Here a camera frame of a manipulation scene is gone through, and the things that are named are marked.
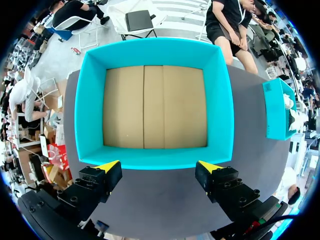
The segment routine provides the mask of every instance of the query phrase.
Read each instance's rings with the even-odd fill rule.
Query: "white cloth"
[[[250,25],[258,25],[259,23],[257,23],[253,18],[251,18],[249,24]]]
[[[288,190],[289,188],[297,183],[297,174],[292,167],[286,167],[284,169],[283,176],[279,183],[278,188],[275,191],[274,196],[280,201],[288,203]]]
[[[31,88],[28,86],[27,80],[18,81],[12,88],[9,97],[9,107],[11,113],[16,110],[17,104],[22,104],[27,96],[31,93]]]
[[[10,77],[10,78],[15,78],[15,71],[7,71],[6,74]]]

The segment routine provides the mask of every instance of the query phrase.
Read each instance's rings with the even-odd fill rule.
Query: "table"
[[[290,140],[266,138],[265,80],[228,66],[234,104],[232,166],[260,200],[272,195],[281,180]],[[64,135],[67,157],[74,179],[89,164],[79,162],[75,144],[75,94],[79,71],[67,81],[64,101]],[[122,170],[123,178],[106,203],[91,215],[109,225],[108,232],[142,240],[168,240],[210,232],[230,223],[217,203],[212,204],[195,179],[195,169]]]
[[[33,141],[33,140],[28,139],[26,137],[24,137],[24,138],[28,139],[29,142],[20,143],[19,117],[24,117],[24,116],[25,116],[24,113],[17,112],[16,113],[16,120],[15,120],[15,123],[13,124],[14,128],[11,129],[12,131],[14,130],[14,133],[15,133],[15,138],[12,139],[12,143],[15,144],[16,149],[25,148],[28,146],[33,146],[33,145],[37,145],[37,144],[41,143],[40,141]],[[44,119],[43,119],[43,117],[40,119],[40,134],[44,134]]]

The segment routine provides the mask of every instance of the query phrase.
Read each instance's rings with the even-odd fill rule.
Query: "cable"
[[[274,224],[276,222],[285,220],[285,219],[297,219],[299,215],[284,215],[284,216],[277,216],[275,218],[269,219],[265,223],[261,224],[260,226],[257,226],[252,231],[250,231],[248,234],[241,236],[240,238],[237,238],[238,240],[244,240],[250,237],[251,235],[255,234],[256,232],[260,231],[261,229],[264,229],[265,227]]]

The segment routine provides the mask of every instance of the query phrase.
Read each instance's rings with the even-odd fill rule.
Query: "person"
[[[273,195],[289,205],[295,204],[299,199],[300,188],[297,186],[297,174],[292,167],[284,169],[279,186]]]
[[[302,96],[304,99],[309,100],[310,109],[313,109],[315,94],[316,94],[315,88],[314,86],[312,86],[311,83],[309,83],[307,87],[303,89]]]
[[[95,3],[85,4],[78,0],[68,1],[64,3],[62,0],[54,0],[49,11],[54,13],[53,16],[53,27],[57,27],[59,24],[65,20],[78,16],[83,19],[92,20],[95,16],[100,19],[100,24],[104,25],[109,19],[109,16],[104,17],[104,12],[98,7],[98,5],[104,5],[107,0],[98,1]],[[65,30],[73,31],[84,28],[89,24],[88,21],[79,20],[73,25],[67,27]]]
[[[4,97],[2,101],[2,110],[8,111],[11,113],[13,120],[17,119],[17,105],[21,104],[22,112],[24,113],[24,118],[27,122],[32,122],[40,118],[45,118],[45,122],[48,121],[50,116],[50,110],[45,112],[34,111],[34,107],[41,107],[41,102],[37,102],[36,95],[31,91],[32,89],[37,92],[37,84],[33,77],[29,67],[25,68],[24,79],[18,81],[12,88],[11,92]],[[30,83],[33,83],[32,86],[28,85],[27,79]]]
[[[272,31],[272,26],[265,23],[262,19],[254,14],[249,25],[260,40],[264,41],[264,39],[266,39],[267,43],[270,43],[275,38],[275,34]]]
[[[221,48],[226,64],[231,65],[236,56],[247,72],[258,74],[247,45],[247,27],[254,10],[252,0],[213,0],[206,14],[206,32]]]

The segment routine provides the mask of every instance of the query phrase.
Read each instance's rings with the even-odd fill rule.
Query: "box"
[[[42,166],[43,172],[44,172],[44,176],[45,179],[48,181],[48,183],[52,183],[52,181],[50,180],[49,174],[51,172],[51,169],[53,168],[52,164],[46,164]]]
[[[52,139],[54,138],[55,134],[56,134],[56,130],[50,126],[45,126],[44,130],[43,130],[43,134],[47,139]]]
[[[62,171],[59,166],[53,165],[49,174],[49,179],[51,182],[55,182],[59,187],[66,188],[67,182],[65,181],[65,175],[65,171]]]
[[[50,109],[56,112],[63,112],[63,101],[66,94],[67,80],[56,83],[58,91],[46,96],[45,103]],[[52,89],[46,89],[44,93],[50,92]]]
[[[134,66],[176,66],[202,70],[206,147],[143,149],[104,145],[102,109],[106,77],[112,69]],[[124,87],[129,89],[135,86],[129,84]],[[221,49],[205,42],[158,37],[115,42],[88,50],[76,88],[74,128],[79,161],[88,164],[102,165],[120,160],[123,169],[168,170],[194,168],[198,160],[211,164],[230,161],[234,142],[234,107]]]
[[[38,22],[33,28],[33,31],[37,34],[42,34],[44,30],[45,30],[45,27],[40,22]]]
[[[266,109],[266,137],[286,141],[297,133],[289,131],[289,109],[285,107],[284,94],[293,101],[292,109],[297,111],[294,90],[282,79],[277,78],[262,84]]]
[[[104,90],[103,143],[135,149],[206,147],[203,71],[179,66],[110,69]]]
[[[40,131],[39,130],[35,131],[34,137],[36,141],[40,141],[39,135],[40,135]]]

